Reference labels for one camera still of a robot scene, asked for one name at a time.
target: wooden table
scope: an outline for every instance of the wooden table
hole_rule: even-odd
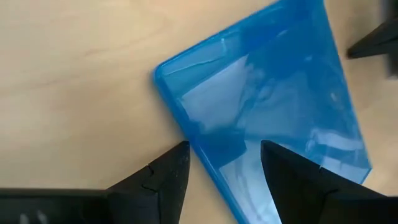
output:
[[[161,155],[182,135],[151,71],[270,2],[2,0],[0,187],[102,189]],[[340,52],[380,23],[377,5],[326,1]],[[366,185],[398,194],[397,83],[381,57],[342,62],[374,164]],[[234,219],[193,156],[181,223],[204,222]]]

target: wooden surface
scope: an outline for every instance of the wooden surface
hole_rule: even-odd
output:
[[[0,1],[0,187],[107,188],[182,139],[151,71],[271,0]],[[374,170],[398,194],[398,81],[383,57],[345,60],[378,1],[327,0]],[[193,156],[181,223],[234,223]]]

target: plastic tray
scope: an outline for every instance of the plastic tray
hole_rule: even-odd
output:
[[[155,84],[240,223],[280,223],[270,139],[349,180],[371,170],[320,0],[281,0],[159,65]]]

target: blue plastic sheet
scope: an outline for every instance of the blue plastic sheet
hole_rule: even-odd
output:
[[[240,223],[280,223],[263,139],[357,183],[371,170],[322,1],[281,0],[159,65],[154,81]]]

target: wood grain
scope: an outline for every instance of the wood grain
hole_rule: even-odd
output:
[[[157,64],[271,0],[0,1],[0,187],[106,188],[182,139],[157,96]],[[377,1],[327,0],[374,171],[398,194],[398,83],[345,49],[380,23]],[[193,157],[181,223],[234,220]]]

